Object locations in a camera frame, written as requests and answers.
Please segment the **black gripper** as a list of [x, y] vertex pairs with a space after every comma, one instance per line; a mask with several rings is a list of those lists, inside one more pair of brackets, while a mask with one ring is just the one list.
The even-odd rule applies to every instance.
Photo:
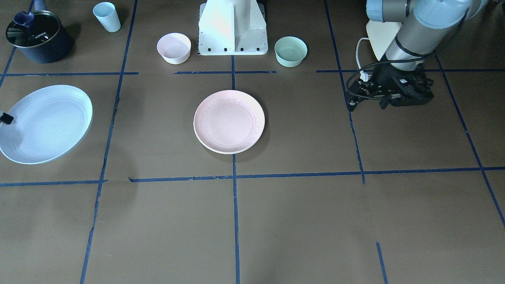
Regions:
[[356, 72], [357, 79], [346, 92], [347, 109], [353, 112], [364, 101], [379, 104], [410, 104], [412, 102], [413, 72], [403, 71], [392, 65], [377, 65], [373, 72], [365, 66]]

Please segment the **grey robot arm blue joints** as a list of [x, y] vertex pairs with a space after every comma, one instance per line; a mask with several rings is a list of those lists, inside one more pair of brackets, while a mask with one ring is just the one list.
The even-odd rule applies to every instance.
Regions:
[[485, 0], [368, 0], [369, 20], [402, 23], [380, 61], [399, 70], [415, 70], [450, 31], [486, 4]]

